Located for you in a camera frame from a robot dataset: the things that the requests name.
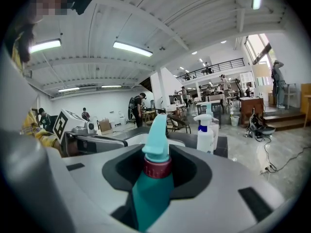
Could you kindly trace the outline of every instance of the red bottle cap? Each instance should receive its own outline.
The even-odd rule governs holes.
[[[163,179],[172,172],[172,159],[170,157],[166,162],[155,163],[148,161],[145,157],[143,171],[150,178]]]

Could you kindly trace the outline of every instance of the cardboard box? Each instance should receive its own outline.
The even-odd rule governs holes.
[[[272,92],[269,92],[268,94],[268,102],[271,105],[276,104],[276,98],[273,96]]]
[[[109,119],[101,120],[101,121],[99,122],[99,125],[100,125],[100,127],[101,127],[102,132],[111,129],[110,123],[109,123]]]

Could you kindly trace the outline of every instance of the white ceiling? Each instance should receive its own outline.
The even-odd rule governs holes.
[[[192,52],[203,56],[202,49],[224,39],[282,30],[285,2],[263,0],[254,11],[251,1],[93,0],[80,16],[70,10],[67,16],[47,16],[35,29],[36,41],[60,38],[62,46],[32,54],[30,82],[52,96],[64,87],[133,87],[172,60],[188,56],[190,62],[199,56]],[[116,39],[153,55],[114,49]]]

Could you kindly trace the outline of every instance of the teal spray bottle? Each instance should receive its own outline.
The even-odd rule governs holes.
[[[166,122],[166,115],[156,116],[142,149],[145,153],[143,171],[132,190],[140,232],[146,231],[166,210],[174,189]]]

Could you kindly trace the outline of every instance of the wooden staircase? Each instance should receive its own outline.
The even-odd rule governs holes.
[[[275,116],[263,116],[263,123],[267,126],[274,127],[276,131],[303,128],[306,114],[293,112]]]

